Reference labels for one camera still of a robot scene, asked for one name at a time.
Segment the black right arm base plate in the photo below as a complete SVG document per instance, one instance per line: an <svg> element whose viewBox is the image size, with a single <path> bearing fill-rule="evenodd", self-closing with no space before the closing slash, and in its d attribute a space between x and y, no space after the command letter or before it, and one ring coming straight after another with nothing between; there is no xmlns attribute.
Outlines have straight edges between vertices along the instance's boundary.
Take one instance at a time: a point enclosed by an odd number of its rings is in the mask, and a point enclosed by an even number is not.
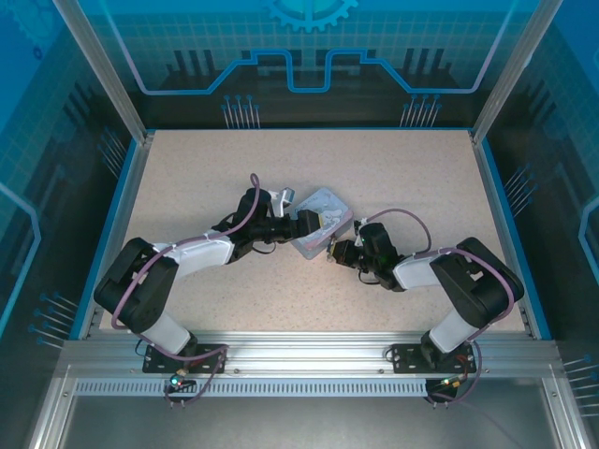
<svg viewBox="0 0 599 449"><path fill-rule="evenodd" d="M476 372L474 348L462 344L448 354L422 344L393 344L385 358L395 374L468 374Z"/></svg>

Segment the aluminium table side rail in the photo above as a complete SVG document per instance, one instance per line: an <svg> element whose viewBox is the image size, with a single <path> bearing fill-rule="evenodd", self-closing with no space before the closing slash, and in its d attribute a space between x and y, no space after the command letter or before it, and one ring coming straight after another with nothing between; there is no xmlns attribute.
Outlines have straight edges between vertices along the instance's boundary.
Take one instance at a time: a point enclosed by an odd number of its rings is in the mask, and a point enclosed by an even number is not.
<svg viewBox="0 0 599 449"><path fill-rule="evenodd" d="M531 297L531 294L536 293L535 285L528 261L521 248L515 219L509 208L497 165L488 145L476 143L472 134L469 134L469 138L504 254L504 263L519 277L524 287L523 298L515 304L514 310L524 325L524 334L530 339L542 340L543 334L536 320Z"/></svg>
<svg viewBox="0 0 599 449"><path fill-rule="evenodd" d="M87 338L95 313L94 290L124 242L154 135L155 129L151 129L144 143L133 140L129 146L71 327L70 340Z"/></svg>

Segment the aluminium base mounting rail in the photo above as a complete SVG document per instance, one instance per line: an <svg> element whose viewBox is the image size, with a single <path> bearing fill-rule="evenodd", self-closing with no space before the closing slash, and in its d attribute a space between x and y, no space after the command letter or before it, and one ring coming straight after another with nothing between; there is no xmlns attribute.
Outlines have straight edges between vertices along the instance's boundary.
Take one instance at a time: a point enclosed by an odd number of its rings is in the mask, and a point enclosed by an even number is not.
<svg viewBox="0 0 599 449"><path fill-rule="evenodd" d="M384 352L394 343L419 343L408 332L197 332L197 339L228 347L225 373L242 378L384 378L392 374ZM99 331L70 340L55 373L72 378L138 378L137 338L123 331ZM485 379L563 377L557 344L523 332L486 332L477 338Z"/></svg>

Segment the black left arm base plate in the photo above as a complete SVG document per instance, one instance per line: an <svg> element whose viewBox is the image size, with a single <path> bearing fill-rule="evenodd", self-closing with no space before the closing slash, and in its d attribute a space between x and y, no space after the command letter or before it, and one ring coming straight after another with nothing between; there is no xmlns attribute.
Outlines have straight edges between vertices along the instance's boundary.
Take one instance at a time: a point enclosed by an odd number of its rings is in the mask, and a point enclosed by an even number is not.
<svg viewBox="0 0 599 449"><path fill-rule="evenodd" d="M215 355L199 361L183 362L169 358L155 348L148 346L141 369L143 373L150 374L175 374L180 369L187 369L190 374L210 374L215 368L220 355L217 352Z"/></svg>

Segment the aluminium frame post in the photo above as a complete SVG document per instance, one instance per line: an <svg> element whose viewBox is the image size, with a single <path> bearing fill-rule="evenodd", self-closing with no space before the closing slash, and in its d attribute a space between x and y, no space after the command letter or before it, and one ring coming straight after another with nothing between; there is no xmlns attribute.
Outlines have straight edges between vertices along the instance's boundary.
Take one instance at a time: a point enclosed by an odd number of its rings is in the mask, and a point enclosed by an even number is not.
<svg viewBox="0 0 599 449"><path fill-rule="evenodd" d="M150 134L79 2L77 0L52 0L52 3L94 71L127 131L138 144L146 145Z"/></svg>
<svg viewBox="0 0 599 449"><path fill-rule="evenodd" d="M534 52L553 22L562 1L539 0L500 77L478 115L471 132L471 141L474 146L482 145L482 140L486 137L520 76L532 60Z"/></svg>

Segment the blue cartoon print tin box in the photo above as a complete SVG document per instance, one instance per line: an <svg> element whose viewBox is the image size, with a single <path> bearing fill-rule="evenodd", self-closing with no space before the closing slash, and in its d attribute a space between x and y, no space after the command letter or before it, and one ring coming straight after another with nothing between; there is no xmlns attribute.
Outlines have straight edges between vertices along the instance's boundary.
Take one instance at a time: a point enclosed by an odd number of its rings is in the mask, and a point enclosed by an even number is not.
<svg viewBox="0 0 599 449"><path fill-rule="evenodd" d="M315 191L300 202L293 209L291 217L298 218L298 212L301 210L311 210L318 215L324 213L329 217L327 224L322 224L321 227L328 226L329 234L322 235L317 231L307 237L294 239L291 244L302 254L307 260L312 260L320 253L327 249L330 240L335 237L342 236L353 223L353 211L330 189L322 187Z"/></svg>

